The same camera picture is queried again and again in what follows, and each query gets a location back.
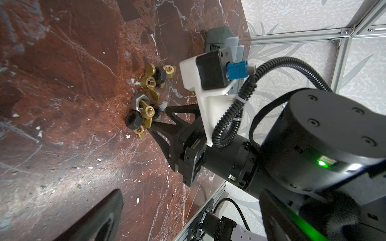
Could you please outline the grey compartment organizer box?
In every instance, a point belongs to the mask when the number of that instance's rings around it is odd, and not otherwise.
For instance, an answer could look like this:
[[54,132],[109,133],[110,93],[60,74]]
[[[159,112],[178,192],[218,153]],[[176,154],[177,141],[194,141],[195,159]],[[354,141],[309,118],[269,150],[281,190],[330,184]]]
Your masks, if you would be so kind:
[[213,52],[222,48],[231,48],[233,62],[245,60],[245,46],[239,37],[235,36],[228,26],[209,29],[206,35],[206,52]]

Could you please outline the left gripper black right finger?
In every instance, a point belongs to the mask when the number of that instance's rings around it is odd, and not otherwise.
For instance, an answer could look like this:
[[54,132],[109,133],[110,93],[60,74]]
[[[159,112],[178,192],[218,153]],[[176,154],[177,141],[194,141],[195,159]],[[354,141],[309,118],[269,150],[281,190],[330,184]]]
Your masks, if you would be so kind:
[[311,241],[309,229],[269,190],[260,194],[263,225],[269,241]]

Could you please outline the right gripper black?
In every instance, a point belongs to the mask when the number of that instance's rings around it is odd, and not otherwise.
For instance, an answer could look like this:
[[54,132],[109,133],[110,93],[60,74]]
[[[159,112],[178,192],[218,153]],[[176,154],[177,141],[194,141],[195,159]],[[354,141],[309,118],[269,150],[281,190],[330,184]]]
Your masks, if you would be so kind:
[[[183,176],[183,184],[192,187],[201,171],[207,148],[199,106],[168,106],[165,113],[175,124],[153,122],[149,132],[161,148],[172,171],[179,172]],[[194,115],[194,122],[188,123],[178,116],[179,113]]]

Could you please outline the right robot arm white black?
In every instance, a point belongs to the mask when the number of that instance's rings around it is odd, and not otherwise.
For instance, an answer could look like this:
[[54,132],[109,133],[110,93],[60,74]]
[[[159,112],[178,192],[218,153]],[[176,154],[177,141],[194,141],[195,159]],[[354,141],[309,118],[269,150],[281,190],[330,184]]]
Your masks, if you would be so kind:
[[185,185],[205,167],[257,198],[268,241],[385,240],[385,116],[303,88],[265,106],[250,131],[282,103],[262,144],[236,136],[208,147],[197,104],[168,107],[173,123],[155,122],[150,133]]

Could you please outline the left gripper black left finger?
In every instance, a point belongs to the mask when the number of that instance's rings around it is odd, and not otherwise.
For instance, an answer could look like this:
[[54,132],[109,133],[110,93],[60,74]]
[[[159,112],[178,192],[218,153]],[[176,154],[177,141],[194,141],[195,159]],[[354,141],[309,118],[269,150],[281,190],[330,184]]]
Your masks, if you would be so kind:
[[115,189],[56,240],[114,241],[123,207],[122,192],[120,189]]

